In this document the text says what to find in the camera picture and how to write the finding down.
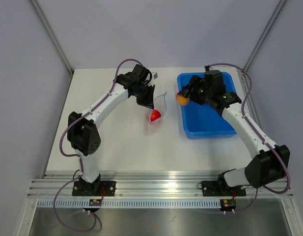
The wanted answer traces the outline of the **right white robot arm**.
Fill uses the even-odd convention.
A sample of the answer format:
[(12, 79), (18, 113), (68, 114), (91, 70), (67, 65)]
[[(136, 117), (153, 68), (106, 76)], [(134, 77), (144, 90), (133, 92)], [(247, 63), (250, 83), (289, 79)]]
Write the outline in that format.
[(249, 185), (258, 189), (276, 180), (287, 178), (284, 190), (272, 190), (283, 194), (290, 187), (287, 167), (290, 150), (286, 145), (277, 145), (270, 139), (245, 111), (245, 101), (234, 91), (227, 91), (224, 75), (219, 70), (208, 70), (202, 76), (192, 74), (189, 81), (176, 94), (181, 106), (189, 102), (208, 104), (210, 108), (228, 122), (240, 136), (252, 160), (240, 169), (232, 169), (218, 175), (218, 191), (228, 195), (235, 187)]

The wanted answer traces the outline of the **red apple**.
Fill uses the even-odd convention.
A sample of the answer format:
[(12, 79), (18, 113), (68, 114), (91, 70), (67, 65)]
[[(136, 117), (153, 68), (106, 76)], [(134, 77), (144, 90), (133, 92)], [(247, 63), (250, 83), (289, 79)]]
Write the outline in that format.
[(151, 114), (150, 114), (150, 121), (151, 121), (151, 122), (154, 122), (154, 121), (156, 121), (157, 119), (159, 119), (161, 116), (162, 116), (162, 115), (161, 115), (161, 113), (160, 113), (158, 110), (153, 109), (153, 110), (151, 111)]

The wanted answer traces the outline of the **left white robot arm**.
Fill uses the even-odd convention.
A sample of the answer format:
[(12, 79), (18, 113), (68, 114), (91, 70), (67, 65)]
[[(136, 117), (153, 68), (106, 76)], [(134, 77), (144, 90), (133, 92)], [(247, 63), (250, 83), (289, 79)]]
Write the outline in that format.
[(67, 140), (75, 150), (80, 163), (80, 177), (74, 180), (74, 196), (102, 196), (104, 184), (97, 168), (96, 151), (101, 144), (99, 127), (105, 118), (122, 102), (134, 96), (136, 103), (154, 108), (152, 73), (136, 64), (132, 71), (117, 73), (112, 87), (95, 104), (82, 113), (72, 112), (68, 117)]

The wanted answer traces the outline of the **pink peach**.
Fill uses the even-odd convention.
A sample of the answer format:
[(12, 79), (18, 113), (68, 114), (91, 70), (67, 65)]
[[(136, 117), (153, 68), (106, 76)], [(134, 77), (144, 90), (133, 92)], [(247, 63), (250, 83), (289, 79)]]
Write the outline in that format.
[(180, 94), (176, 94), (176, 101), (180, 106), (187, 106), (190, 102), (190, 98), (184, 97)]

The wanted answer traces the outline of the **clear zip top bag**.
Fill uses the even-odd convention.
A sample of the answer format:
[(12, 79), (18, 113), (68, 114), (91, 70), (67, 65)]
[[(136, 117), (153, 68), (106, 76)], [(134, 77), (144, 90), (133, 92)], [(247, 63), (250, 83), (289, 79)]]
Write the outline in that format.
[(167, 111), (167, 91), (154, 98), (154, 109), (148, 109), (145, 115), (143, 133), (145, 136), (153, 134), (162, 124)]

